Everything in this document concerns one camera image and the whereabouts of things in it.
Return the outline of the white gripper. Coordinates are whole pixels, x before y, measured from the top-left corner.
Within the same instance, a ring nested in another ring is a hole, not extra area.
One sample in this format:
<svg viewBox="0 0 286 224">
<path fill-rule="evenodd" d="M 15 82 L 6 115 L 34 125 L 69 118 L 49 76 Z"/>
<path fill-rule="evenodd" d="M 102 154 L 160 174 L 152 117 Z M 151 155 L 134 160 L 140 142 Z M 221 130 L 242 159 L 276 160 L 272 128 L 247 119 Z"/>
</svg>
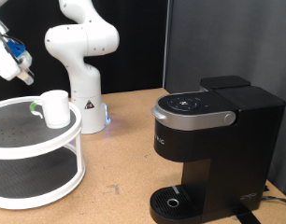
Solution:
<svg viewBox="0 0 286 224">
<path fill-rule="evenodd" d="M 6 51 L 4 43 L 0 41 L 0 76 L 11 80 L 20 74 L 20 79 L 27 85 L 34 83 L 35 76 L 31 71 L 22 71 L 11 55 Z"/>
</svg>

